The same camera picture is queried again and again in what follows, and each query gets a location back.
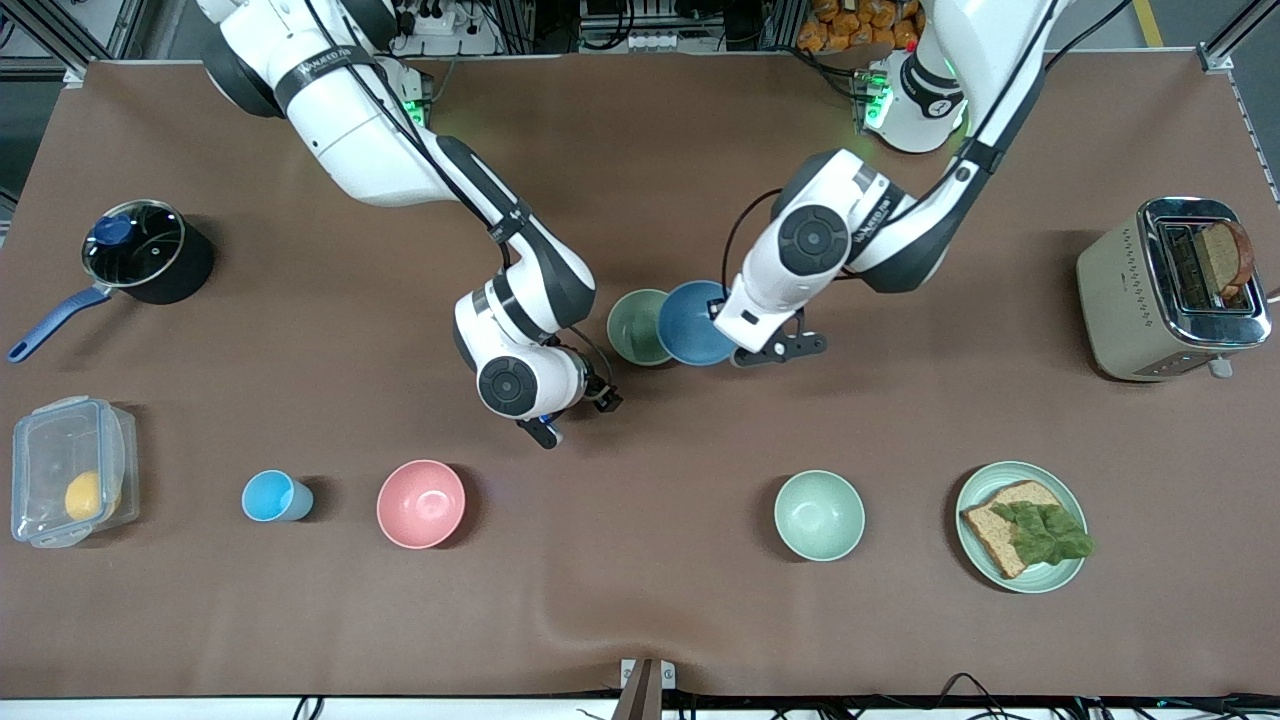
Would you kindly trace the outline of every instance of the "pot handle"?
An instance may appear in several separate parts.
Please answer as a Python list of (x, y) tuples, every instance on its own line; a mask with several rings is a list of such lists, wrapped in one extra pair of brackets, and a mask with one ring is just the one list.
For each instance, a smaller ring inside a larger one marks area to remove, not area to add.
[(31, 357), (31, 354), (35, 352), (37, 347), (44, 345), (44, 342), (49, 340), (49, 336), (54, 334), (54, 331), (63, 327), (63, 323), (69, 320), (72, 315), (86, 307), (106, 302), (111, 299), (111, 292), (114, 290), (115, 288), (101, 283), (93, 283), (67, 300), (63, 300), (56, 307), (45, 315), (44, 320), (31, 328), (27, 337), (18, 341), (18, 345), (14, 345), (9, 350), (9, 355), (6, 357), (10, 363), (22, 363), (27, 357)]

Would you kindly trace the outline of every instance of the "toaster knob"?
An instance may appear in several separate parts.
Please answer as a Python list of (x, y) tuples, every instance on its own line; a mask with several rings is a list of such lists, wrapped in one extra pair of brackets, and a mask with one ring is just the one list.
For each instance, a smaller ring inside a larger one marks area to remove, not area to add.
[(1208, 373), (1220, 380), (1225, 380), (1234, 373), (1231, 369), (1231, 361), (1219, 355), (1208, 361)]

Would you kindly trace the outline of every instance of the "pink bowl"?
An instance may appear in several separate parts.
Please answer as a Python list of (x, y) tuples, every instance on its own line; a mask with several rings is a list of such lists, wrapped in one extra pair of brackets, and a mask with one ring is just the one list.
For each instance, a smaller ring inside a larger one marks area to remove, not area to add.
[(462, 521), (466, 495), (444, 462), (413, 460), (396, 469), (378, 493), (378, 525), (393, 543), (422, 550), (444, 542)]

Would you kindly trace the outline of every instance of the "yellow tape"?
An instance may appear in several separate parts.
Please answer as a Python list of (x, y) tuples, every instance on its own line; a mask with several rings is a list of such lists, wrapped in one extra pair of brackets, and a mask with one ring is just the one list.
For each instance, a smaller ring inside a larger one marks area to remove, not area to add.
[(1142, 28), (1142, 37), (1147, 41), (1147, 47), (1164, 47), (1165, 38), (1160, 36), (1160, 26), (1156, 24), (1156, 13), (1151, 10), (1151, 0), (1133, 0), (1133, 10), (1138, 14), (1138, 26)]

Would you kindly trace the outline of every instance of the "blue lid knob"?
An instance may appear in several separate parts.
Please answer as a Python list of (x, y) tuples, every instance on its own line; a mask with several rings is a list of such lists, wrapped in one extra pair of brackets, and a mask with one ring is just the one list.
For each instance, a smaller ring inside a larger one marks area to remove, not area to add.
[(133, 234), (133, 220), (124, 213), (110, 218), (99, 218), (93, 223), (93, 240), (99, 245), (120, 245), (129, 240), (131, 234)]

